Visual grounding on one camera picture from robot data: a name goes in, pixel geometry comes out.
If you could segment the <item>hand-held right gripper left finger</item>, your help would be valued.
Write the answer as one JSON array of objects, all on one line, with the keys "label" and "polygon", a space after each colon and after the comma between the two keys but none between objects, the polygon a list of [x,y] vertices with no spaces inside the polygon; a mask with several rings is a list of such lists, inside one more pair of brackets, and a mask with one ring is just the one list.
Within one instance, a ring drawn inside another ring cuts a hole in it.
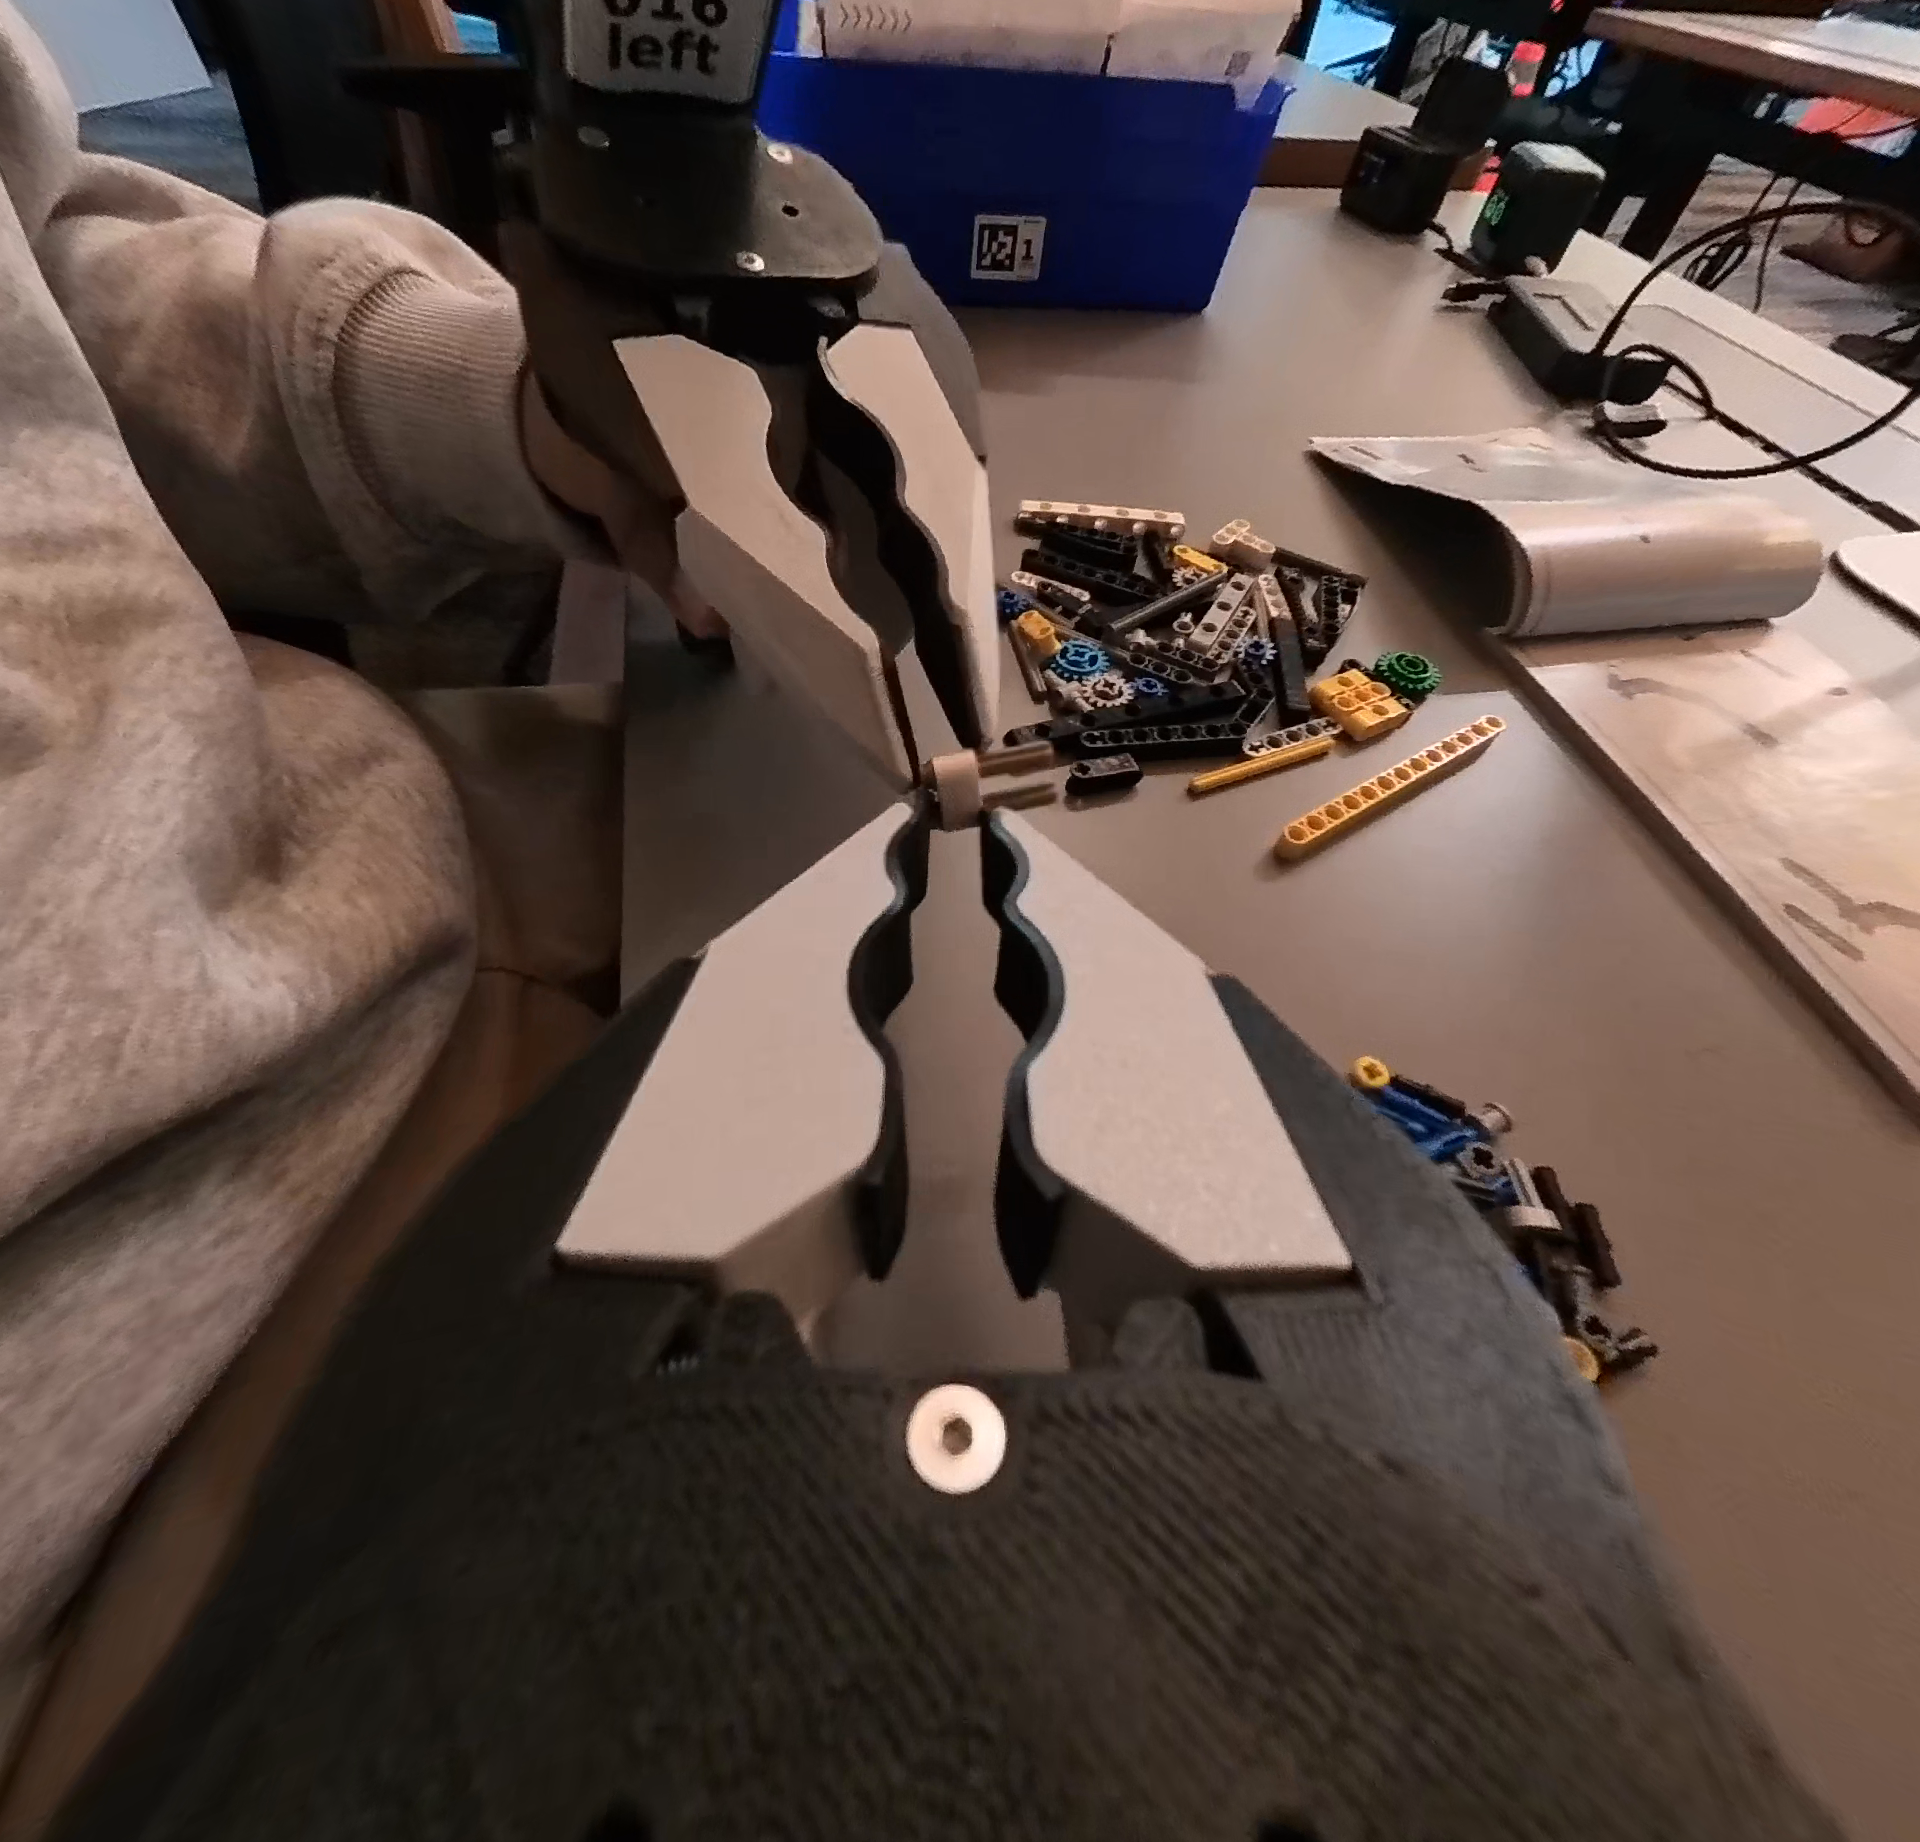
[{"label": "hand-held right gripper left finger", "polygon": [[711,939],[566,1218],[564,1274],[766,1297],[803,1352],[907,1225],[891,1013],[931,819],[897,801]]}]

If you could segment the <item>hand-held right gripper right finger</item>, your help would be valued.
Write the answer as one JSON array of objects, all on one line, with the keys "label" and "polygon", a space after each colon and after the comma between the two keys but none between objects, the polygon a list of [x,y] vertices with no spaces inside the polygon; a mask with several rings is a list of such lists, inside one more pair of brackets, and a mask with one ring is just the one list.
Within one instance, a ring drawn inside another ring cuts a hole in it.
[{"label": "hand-held right gripper right finger", "polygon": [[1103,1361],[1143,1302],[1309,1291],[1355,1259],[1223,986],[1031,819],[980,828],[995,994],[1020,1033],[995,1225],[1020,1297]]}]

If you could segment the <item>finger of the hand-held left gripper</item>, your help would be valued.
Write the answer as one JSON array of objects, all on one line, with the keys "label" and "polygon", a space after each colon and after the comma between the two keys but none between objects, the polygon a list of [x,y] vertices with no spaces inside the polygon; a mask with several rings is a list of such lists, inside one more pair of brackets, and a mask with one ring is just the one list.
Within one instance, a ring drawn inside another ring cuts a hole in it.
[{"label": "finger of the hand-held left gripper", "polygon": [[685,336],[629,336],[615,363],[682,496],[678,564],[781,687],[810,703],[895,795],[917,785],[877,630],[844,598],[826,529],[777,481],[758,371]]},{"label": "finger of the hand-held left gripper", "polygon": [[881,692],[910,725],[910,656],[955,742],[987,747],[1000,685],[990,478],[922,339],[866,319],[822,341],[805,434],[829,572],[872,634]]}]

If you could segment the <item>person's left forearm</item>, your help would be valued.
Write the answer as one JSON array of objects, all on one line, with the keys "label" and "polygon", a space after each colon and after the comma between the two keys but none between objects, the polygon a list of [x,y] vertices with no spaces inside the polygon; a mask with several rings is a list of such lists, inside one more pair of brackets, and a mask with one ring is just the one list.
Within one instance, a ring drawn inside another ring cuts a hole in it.
[{"label": "person's left forearm", "polygon": [[266,218],[90,159],[34,253],[185,557],[227,607],[415,626],[527,596],[571,542],[521,430],[509,283],[427,218]]}]

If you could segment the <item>pile of small lego pins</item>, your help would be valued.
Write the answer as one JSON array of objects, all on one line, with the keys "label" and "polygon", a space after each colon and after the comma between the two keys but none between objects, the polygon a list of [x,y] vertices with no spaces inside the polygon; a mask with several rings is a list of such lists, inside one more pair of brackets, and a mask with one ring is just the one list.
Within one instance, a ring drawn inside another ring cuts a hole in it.
[{"label": "pile of small lego pins", "polygon": [[1576,1203],[1545,1163],[1509,1153],[1511,1111],[1471,1106],[1359,1057],[1355,1090],[1447,1176],[1500,1241],[1557,1324],[1576,1371],[1594,1385],[1637,1374],[1658,1345],[1644,1329],[1619,1326],[1605,1297],[1620,1288],[1619,1258],[1594,1205]]}]

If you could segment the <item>pile of lego beams and gears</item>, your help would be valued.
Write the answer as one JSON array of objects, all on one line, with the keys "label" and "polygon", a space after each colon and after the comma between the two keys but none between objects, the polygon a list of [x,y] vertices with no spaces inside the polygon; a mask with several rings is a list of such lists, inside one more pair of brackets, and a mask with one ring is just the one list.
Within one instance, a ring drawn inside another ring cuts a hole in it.
[{"label": "pile of lego beams and gears", "polygon": [[1131,755],[1204,774],[1291,738],[1359,747],[1442,687],[1440,665],[1344,651],[1367,580],[1267,539],[1245,518],[1191,539],[1181,511],[1025,499],[997,615],[1038,716],[1072,766]]}]

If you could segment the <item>yellow lego beam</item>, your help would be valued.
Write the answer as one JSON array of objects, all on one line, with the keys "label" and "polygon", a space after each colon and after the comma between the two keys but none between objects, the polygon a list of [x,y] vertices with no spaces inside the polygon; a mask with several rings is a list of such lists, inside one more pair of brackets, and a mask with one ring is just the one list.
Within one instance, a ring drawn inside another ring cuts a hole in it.
[{"label": "yellow lego beam", "polygon": [[1481,716],[1425,749],[1325,798],[1279,828],[1270,847],[1270,859],[1291,867],[1336,847],[1342,838],[1379,823],[1410,798],[1425,797],[1452,775],[1471,770],[1503,742],[1504,732],[1504,718]]}]

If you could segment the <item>person's left hand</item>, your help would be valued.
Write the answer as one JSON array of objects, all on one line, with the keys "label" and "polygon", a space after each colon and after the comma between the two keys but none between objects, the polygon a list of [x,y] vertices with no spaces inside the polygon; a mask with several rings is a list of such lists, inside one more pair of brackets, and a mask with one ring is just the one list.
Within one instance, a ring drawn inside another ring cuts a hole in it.
[{"label": "person's left hand", "polygon": [[503,221],[499,249],[525,327],[521,426],[534,478],[599,527],[610,557],[674,615],[689,650],[728,658],[728,623],[678,562],[683,492],[615,353],[621,341],[669,333],[674,306],[564,251],[534,221]]}]

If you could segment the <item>blue plastic bin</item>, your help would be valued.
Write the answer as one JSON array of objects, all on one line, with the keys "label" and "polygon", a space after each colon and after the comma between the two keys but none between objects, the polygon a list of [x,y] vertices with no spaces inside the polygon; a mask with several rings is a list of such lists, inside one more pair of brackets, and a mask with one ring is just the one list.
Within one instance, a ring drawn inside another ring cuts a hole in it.
[{"label": "blue plastic bin", "polygon": [[848,177],[950,308],[1199,315],[1291,93],[771,53],[758,122]]}]

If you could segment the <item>black office chair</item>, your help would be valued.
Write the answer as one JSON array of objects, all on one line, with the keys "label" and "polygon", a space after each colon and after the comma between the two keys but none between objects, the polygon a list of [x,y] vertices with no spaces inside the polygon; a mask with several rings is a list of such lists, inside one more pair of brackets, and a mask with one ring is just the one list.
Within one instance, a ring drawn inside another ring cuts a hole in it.
[{"label": "black office chair", "polygon": [[525,121],[527,79],[464,20],[506,31],[506,0],[175,4],[227,78],[266,210],[389,197],[494,251],[496,152]]}]

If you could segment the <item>black battery charger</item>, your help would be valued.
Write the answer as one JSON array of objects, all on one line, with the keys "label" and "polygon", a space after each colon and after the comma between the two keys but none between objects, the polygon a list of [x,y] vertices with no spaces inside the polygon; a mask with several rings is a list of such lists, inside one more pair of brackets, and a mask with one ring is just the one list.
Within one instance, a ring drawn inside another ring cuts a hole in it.
[{"label": "black battery charger", "polygon": [[1486,145],[1436,143],[1413,127],[1369,127],[1356,140],[1337,210],[1379,235],[1425,235],[1444,199],[1477,184],[1488,155]]}]

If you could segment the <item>large white mat grey marks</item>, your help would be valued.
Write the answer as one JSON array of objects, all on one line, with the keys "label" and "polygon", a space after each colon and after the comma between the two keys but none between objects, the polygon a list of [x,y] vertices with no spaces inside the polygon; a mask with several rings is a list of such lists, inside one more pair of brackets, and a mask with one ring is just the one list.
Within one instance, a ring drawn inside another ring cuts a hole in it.
[{"label": "large white mat grey marks", "polygon": [[1504,645],[1515,681],[1909,1109],[1917,746],[1782,626]]}]

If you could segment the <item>black power adapter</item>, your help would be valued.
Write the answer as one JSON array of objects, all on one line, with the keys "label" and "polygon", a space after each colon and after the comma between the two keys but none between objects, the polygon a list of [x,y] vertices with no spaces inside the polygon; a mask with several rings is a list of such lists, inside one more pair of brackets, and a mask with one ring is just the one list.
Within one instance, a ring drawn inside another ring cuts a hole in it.
[{"label": "black power adapter", "polygon": [[1672,355],[1599,336],[1612,311],[1594,290],[1556,277],[1514,277],[1488,311],[1495,336],[1523,373],[1563,405],[1642,406],[1664,390]]}]

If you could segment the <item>black charger green display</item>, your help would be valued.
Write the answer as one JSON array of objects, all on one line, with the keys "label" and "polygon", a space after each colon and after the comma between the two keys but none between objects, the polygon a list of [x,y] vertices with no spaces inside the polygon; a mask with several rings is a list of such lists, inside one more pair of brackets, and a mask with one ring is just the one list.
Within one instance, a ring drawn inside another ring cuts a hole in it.
[{"label": "black charger green display", "polygon": [[1486,277],[1556,270],[1602,184],[1605,169],[1581,151],[1515,143],[1471,232],[1471,260]]}]

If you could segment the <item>curled instruction booklet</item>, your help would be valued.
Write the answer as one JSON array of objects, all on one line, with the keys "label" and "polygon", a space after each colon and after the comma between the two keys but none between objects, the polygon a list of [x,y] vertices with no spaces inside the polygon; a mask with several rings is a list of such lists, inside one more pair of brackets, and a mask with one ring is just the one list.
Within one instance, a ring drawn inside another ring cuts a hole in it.
[{"label": "curled instruction booklet", "polygon": [[1739,627],[1810,600],[1827,545],[1801,515],[1683,484],[1545,429],[1462,436],[1312,436],[1320,464],[1398,499],[1462,567],[1503,638]]}]

